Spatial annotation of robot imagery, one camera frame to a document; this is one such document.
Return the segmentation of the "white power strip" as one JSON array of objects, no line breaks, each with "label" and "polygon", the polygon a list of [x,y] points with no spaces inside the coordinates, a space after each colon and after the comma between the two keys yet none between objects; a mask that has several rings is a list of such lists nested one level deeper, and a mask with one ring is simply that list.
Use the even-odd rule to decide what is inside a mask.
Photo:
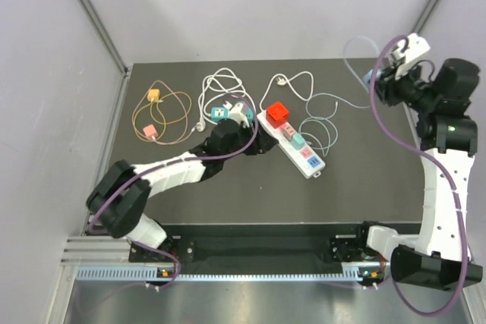
[{"label": "white power strip", "polygon": [[310,147],[303,136],[291,126],[287,117],[282,119],[280,125],[272,124],[270,116],[267,115],[267,110],[265,110],[257,115],[257,119],[263,129],[277,140],[279,148],[305,178],[320,177],[321,172],[326,167],[325,162]]}]

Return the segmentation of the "light blue charger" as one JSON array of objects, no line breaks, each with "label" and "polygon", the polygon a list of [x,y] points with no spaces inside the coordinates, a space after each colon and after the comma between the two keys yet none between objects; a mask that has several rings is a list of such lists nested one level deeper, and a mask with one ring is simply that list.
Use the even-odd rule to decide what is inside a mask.
[{"label": "light blue charger", "polygon": [[372,74],[373,74],[373,71],[369,70],[369,72],[367,72],[366,75],[364,75],[364,77],[363,77],[363,81],[367,86],[369,86],[370,83],[371,83]]}]

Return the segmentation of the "teal power strip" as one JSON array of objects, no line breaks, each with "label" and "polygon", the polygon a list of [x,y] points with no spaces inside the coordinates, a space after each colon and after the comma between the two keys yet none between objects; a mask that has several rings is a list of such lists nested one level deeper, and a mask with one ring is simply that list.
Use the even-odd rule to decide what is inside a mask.
[{"label": "teal power strip", "polygon": [[[252,122],[254,120],[254,113],[246,107],[244,107],[244,112],[247,120]],[[217,123],[226,118],[229,118],[229,110],[227,108],[224,106],[216,106],[211,108],[210,120],[212,122]]]}]

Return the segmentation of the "salmon pink charger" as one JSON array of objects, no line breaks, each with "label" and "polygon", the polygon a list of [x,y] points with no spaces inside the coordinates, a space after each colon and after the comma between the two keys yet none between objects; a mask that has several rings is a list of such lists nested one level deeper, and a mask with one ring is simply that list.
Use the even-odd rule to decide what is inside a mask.
[{"label": "salmon pink charger", "polygon": [[149,124],[143,128],[144,136],[148,140],[154,140],[158,137],[158,132],[153,124]]}]

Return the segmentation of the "yellow charger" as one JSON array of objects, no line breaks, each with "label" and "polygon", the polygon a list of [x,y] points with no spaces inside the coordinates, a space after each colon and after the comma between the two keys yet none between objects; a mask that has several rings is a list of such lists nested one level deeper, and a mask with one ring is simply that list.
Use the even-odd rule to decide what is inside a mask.
[{"label": "yellow charger", "polygon": [[160,90],[159,89],[149,89],[147,92],[148,102],[158,102],[160,100]]}]

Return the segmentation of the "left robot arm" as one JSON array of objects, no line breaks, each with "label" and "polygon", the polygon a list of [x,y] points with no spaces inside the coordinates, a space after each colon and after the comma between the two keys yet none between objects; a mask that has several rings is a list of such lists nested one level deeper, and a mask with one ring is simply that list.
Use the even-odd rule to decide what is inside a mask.
[{"label": "left robot arm", "polygon": [[131,165],[115,162],[88,196],[93,220],[113,238],[127,238],[155,260],[165,260],[172,242],[163,227],[144,214],[149,198],[183,184],[198,183],[222,171],[224,162],[239,154],[267,153],[278,144],[256,121],[245,127],[232,119],[216,124],[194,148],[164,161]]}]

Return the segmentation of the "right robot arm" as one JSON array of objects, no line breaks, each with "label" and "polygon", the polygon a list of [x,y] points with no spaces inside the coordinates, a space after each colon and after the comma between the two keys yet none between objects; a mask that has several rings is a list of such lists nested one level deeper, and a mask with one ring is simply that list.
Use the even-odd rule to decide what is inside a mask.
[{"label": "right robot arm", "polygon": [[354,248],[363,260],[380,254],[395,282],[452,291],[481,282],[483,268],[470,261],[459,225],[466,221],[469,175],[478,150],[477,124],[466,115],[480,81],[476,64],[447,59],[437,76],[421,78],[416,62],[405,73],[390,65],[377,75],[375,91],[388,106],[404,103],[418,114],[416,124],[424,169],[420,232],[412,240],[387,225],[364,222]]}]

